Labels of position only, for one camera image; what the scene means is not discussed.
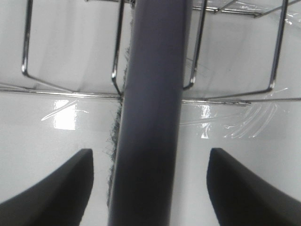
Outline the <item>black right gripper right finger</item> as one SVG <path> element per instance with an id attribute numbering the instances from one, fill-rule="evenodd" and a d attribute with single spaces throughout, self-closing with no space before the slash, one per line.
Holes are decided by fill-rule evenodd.
<path id="1" fill-rule="evenodd" d="M 299 226 L 301 203 L 222 148 L 212 148 L 206 186 L 221 226 Z"/>

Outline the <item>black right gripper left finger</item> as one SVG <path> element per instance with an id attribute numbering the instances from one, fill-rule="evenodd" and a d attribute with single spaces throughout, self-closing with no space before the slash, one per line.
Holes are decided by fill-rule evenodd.
<path id="1" fill-rule="evenodd" d="M 81 149 L 47 177 L 0 204 L 2 226 L 78 226 L 94 183 L 92 149 Z"/>

